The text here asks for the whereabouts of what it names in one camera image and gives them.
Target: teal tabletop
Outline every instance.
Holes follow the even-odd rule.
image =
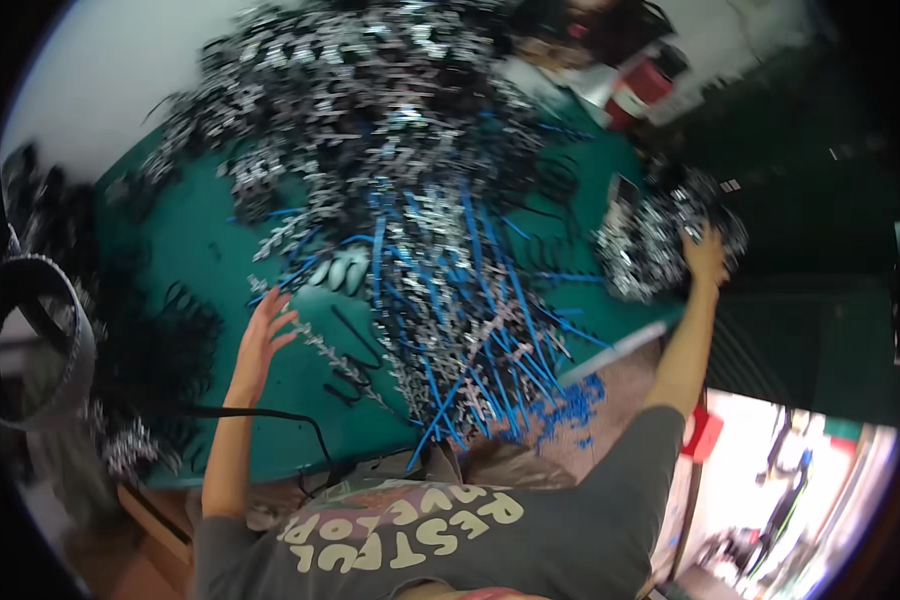
[[[590,232],[603,219],[612,177],[620,174],[640,182],[640,165],[633,147],[622,135],[600,129],[573,102],[568,102],[561,117],[562,126],[584,130],[593,136],[584,141],[558,139],[541,152],[541,159],[567,165],[576,176],[572,216],[562,222],[519,210],[508,215],[513,226],[507,226],[501,234],[509,240],[517,265],[528,273],[536,273],[542,266],[555,262],[568,273],[599,273],[591,250]],[[157,129],[140,141],[97,182],[100,202],[97,234],[104,255],[130,238],[146,240],[152,258],[142,277],[144,287],[151,292],[154,309],[158,308],[157,303],[163,302],[164,291],[174,282],[183,282],[193,294],[216,308],[223,318],[224,329],[216,350],[213,385],[201,402],[219,406],[227,392],[237,348],[252,312],[247,307],[252,298],[248,276],[275,282],[280,272],[280,257],[252,262],[258,241],[277,222],[245,226],[228,221],[233,210],[231,183],[228,177],[216,177],[217,166],[227,150],[224,148],[220,153],[205,153],[184,165],[179,181],[161,192],[146,222],[139,226],[127,224],[106,205],[104,190],[120,175],[139,166],[156,148],[160,134]],[[287,207],[302,206],[301,181],[287,177],[280,196]],[[537,192],[529,194],[527,206],[549,213],[558,210]],[[576,226],[569,224],[570,219]],[[550,250],[541,254],[541,247]],[[357,282],[357,287],[366,286]],[[638,342],[660,334],[683,312],[681,303],[672,297],[661,297],[651,304],[624,302],[611,296],[600,283],[555,284],[541,277],[534,288],[553,309],[572,313],[568,319],[578,329],[604,343],[597,344],[568,332],[566,347],[574,361],[564,361],[557,370],[561,384],[589,375]],[[295,294],[291,306],[299,311],[301,321],[309,322],[315,332],[324,336],[327,344],[341,353],[376,364],[376,353],[382,353],[382,346],[376,344],[376,353],[371,353],[331,312],[336,307],[364,339],[372,339],[377,330],[364,294],[364,289],[353,296],[343,291],[333,292],[325,283],[304,285]],[[348,405],[324,390],[324,384],[333,379],[326,359],[312,346],[291,343],[274,357],[258,407],[316,420],[335,461],[372,458],[417,444],[423,431],[401,416],[407,414],[406,405],[395,391],[395,380],[385,366],[371,369],[370,380],[373,390],[383,396],[396,414],[366,397]],[[201,485],[215,426],[216,421],[212,419],[201,420],[199,433],[187,449],[180,470],[174,473],[158,466],[147,476],[146,484],[154,488]],[[324,466],[324,455],[308,424],[257,417],[253,428],[251,481],[280,479]]]

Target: tinsel bundle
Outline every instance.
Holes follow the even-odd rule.
[[[235,139],[229,152],[242,153],[217,172],[233,178],[235,216],[288,215],[253,260],[280,260],[276,284],[296,289],[339,253],[362,253],[410,420],[424,439],[461,444],[488,420],[516,428],[528,402],[553,402],[563,336],[576,331],[529,291],[497,229],[535,184],[545,136],[567,134],[542,126],[493,75],[500,4],[248,10],[233,34],[205,46],[200,87],[171,97],[159,148],[114,189],[115,202],[132,202],[128,190],[158,188],[188,153]],[[275,211],[286,174],[307,184],[306,203]],[[254,306],[270,284],[250,281]],[[297,330],[382,402],[323,336],[306,323]]]
[[[720,232],[725,266],[732,273],[747,248],[747,231],[720,204],[716,180],[699,169],[654,157],[645,197],[612,198],[596,231],[597,258],[610,294],[648,302],[686,278],[681,232],[699,240],[704,222]]]
[[[137,278],[149,266],[139,248],[98,257],[94,194],[67,184],[60,167],[43,173],[36,148],[3,163],[8,221],[20,252],[42,255],[63,270],[79,295],[96,341],[96,370],[83,418],[108,473],[133,479],[153,463],[176,469],[195,432],[180,414],[210,386],[223,322],[180,284],[159,312],[147,306]],[[45,300],[48,315],[70,330],[73,309]]]

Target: black wire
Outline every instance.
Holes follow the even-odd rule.
[[[285,413],[271,408],[229,408],[224,406],[180,406],[175,407],[175,411],[187,417],[195,419],[225,419],[227,417],[275,417],[276,419],[287,419],[290,421],[298,421],[310,424],[313,432],[316,434],[316,440],[320,444],[320,450],[323,452],[323,458],[326,459],[327,466],[330,470],[331,479],[337,474],[336,463],[330,458],[330,451],[327,450],[324,441],[324,432],[321,426],[310,416],[305,414]]]

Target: fire extinguisher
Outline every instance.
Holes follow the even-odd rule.
[[[620,132],[642,119],[647,109],[674,88],[674,79],[687,70],[686,55],[664,44],[656,56],[644,56],[613,85],[603,110],[609,115],[606,128]]]

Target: gray t-shirt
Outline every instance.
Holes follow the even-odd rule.
[[[240,519],[207,518],[194,597],[383,599],[436,580],[633,600],[651,573],[683,435],[678,411],[648,408],[570,489],[346,482],[259,538]]]

